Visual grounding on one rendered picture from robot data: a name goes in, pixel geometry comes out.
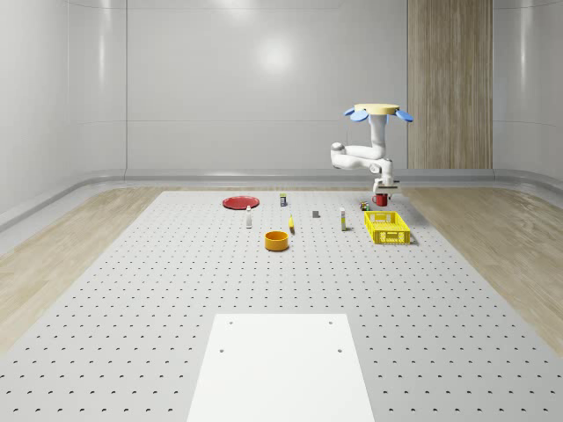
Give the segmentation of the yellow bowl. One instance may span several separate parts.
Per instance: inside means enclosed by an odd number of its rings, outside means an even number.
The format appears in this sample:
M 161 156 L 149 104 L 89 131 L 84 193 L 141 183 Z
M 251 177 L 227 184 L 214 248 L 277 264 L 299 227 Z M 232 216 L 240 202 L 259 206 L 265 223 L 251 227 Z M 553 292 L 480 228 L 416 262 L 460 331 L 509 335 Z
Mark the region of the yellow bowl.
M 283 231 L 269 231 L 265 234 L 265 248 L 269 251 L 284 251 L 289 247 L 289 235 Z

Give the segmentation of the white board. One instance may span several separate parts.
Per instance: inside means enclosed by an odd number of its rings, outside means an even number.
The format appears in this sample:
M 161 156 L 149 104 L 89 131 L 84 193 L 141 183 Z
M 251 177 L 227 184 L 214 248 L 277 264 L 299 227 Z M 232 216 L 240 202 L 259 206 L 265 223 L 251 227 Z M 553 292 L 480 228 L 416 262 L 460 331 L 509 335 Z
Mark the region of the white board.
M 187 422 L 374 422 L 347 316 L 216 315 Z

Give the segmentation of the yellow basket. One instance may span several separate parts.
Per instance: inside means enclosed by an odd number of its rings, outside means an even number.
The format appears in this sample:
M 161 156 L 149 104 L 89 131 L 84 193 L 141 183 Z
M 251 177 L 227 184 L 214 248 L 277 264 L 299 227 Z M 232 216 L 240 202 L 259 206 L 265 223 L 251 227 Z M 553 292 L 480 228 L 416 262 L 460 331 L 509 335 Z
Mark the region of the yellow basket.
M 410 228 L 395 211 L 364 211 L 364 223 L 375 244 L 409 244 Z

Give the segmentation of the red plate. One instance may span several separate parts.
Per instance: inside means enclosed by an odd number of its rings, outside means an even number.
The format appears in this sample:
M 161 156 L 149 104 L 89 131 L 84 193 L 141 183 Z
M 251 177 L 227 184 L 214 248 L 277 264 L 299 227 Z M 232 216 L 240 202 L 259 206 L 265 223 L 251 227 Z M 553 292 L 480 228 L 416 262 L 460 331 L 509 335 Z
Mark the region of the red plate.
M 260 204 L 260 200 L 252 196 L 234 196 L 223 200 L 223 206 L 228 209 L 246 210 L 254 208 Z

